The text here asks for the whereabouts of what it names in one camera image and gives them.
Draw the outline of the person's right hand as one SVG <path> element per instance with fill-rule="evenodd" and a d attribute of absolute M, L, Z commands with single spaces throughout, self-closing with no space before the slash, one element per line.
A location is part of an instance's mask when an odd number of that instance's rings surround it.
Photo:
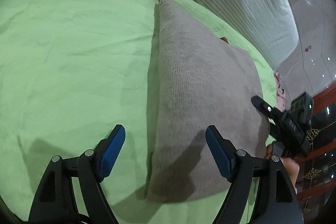
<path fill-rule="evenodd" d="M 266 154 L 264 159 L 269 159 L 273 155 L 273 146 L 269 144 L 266 147 Z M 299 165 L 291 158 L 289 157 L 280 157 L 280 160 L 285 167 L 285 170 L 287 171 L 287 174 L 291 180 L 291 183 L 294 187 L 295 193 L 297 193 L 297 188 L 295 187 L 298 174 L 299 174 Z"/>

